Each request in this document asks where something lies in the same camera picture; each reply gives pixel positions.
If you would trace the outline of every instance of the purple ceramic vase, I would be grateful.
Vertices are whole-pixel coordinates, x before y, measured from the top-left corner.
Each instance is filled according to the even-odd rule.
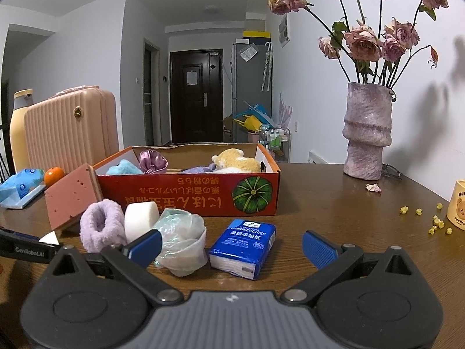
[[[349,83],[343,136],[349,140],[346,175],[380,179],[383,147],[391,145],[392,91],[373,83]]]

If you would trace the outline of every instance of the green pumpkin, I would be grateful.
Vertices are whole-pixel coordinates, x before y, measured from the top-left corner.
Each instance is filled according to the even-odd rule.
[[[259,176],[240,180],[232,191],[234,206],[243,213],[253,214],[265,210],[273,197],[271,183]]]

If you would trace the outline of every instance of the refrigerator door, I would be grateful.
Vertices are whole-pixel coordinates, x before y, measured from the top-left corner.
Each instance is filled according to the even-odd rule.
[[[244,101],[251,106],[261,104],[268,114],[271,114],[271,87],[270,91],[267,92],[267,84],[265,84],[263,91],[261,91],[267,47],[257,46],[258,54],[246,62],[241,58],[240,53],[248,46],[248,44],[235,44],[233,46],[233,116],[247,110],[248,106]],[[234,142],[248,142],[247,132],[243,128],[239,128],[236,123],[233,124],[232,134]]]

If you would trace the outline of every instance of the pink suitcase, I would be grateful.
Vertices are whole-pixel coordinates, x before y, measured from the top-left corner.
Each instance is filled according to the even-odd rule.
[[[115,97],[98,86],[79,86],[32,105],[24,116],[31,168],[66,173],[119,151]]]

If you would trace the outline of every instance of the orange fruit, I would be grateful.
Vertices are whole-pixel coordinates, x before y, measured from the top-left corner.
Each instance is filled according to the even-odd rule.
[[[66,176],[66,173],[63,169],[58,168],[57,166],[55,168],[50,168],[45,172],[44,184],[46,187],[50,187],[54,183],[60,181],[64,176]]]

